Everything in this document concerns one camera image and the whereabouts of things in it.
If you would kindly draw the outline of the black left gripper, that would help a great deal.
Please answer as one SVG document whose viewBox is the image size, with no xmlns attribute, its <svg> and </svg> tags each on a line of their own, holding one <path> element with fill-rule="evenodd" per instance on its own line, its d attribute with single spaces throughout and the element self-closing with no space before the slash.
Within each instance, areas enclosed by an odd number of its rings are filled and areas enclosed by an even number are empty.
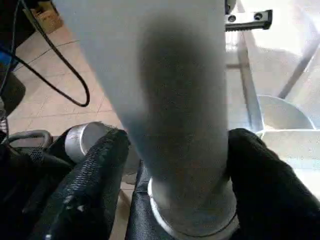
<svg viewBox="0 0 320 240">
<path fill-rule="evenodd" d="M 224 16 L 225 32 L 268 30 L 273 22 L 273 10 L 237 12 Z"/>
</svg>

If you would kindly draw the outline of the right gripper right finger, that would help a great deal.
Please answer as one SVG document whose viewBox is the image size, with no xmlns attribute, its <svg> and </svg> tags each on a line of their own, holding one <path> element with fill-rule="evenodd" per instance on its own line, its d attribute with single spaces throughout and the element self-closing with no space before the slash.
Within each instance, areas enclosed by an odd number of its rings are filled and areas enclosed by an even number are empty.
<svg viewBox="0 0 320 240">
<path fill-rule="evenodd" d="M 318 240 L 320 202 L 254 133 L 228 132 L 227 172 L 239 228 L 233 240 Z"/>
</svg>

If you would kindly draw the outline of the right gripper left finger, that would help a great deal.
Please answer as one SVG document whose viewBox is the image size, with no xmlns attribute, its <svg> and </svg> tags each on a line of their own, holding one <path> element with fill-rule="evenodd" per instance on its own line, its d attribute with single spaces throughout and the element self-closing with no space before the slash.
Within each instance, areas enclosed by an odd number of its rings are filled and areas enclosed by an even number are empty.
<svg viewBox="0 0 320 240">
<path fill-rule="evenodd" d="M 129 146 L 124 130 L 109 129 L 49 197 L 30 239 L 109 239 Z"/>
</svg>

